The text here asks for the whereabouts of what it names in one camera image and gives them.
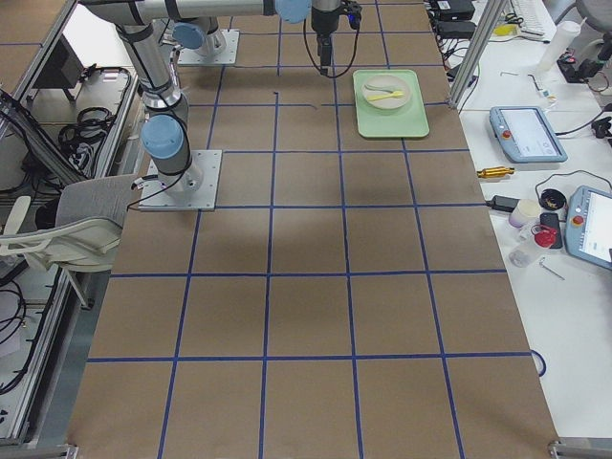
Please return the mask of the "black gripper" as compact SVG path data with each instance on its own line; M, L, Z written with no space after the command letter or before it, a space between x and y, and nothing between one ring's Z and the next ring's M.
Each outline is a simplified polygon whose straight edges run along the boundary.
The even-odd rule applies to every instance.
M313 0L311 27L317 33L317 56L320 67L329 67L332 60L332 37L339 27L339 18L346 16L352 30L361 28L361 5L350 0Z

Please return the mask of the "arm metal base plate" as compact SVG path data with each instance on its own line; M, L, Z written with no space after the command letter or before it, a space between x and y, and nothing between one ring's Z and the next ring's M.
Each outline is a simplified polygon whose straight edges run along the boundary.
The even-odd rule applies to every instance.
M184 67L209 67L233 65L237 57L237 49L240 31L238 29L220 29L224 44L216 51L208 51L206 55L196 50L181 49L178 57L178 65Z
M176 178L162 174L142 185L138 210L214 211L222 162L221 150L192 150L191 166L177 185Z

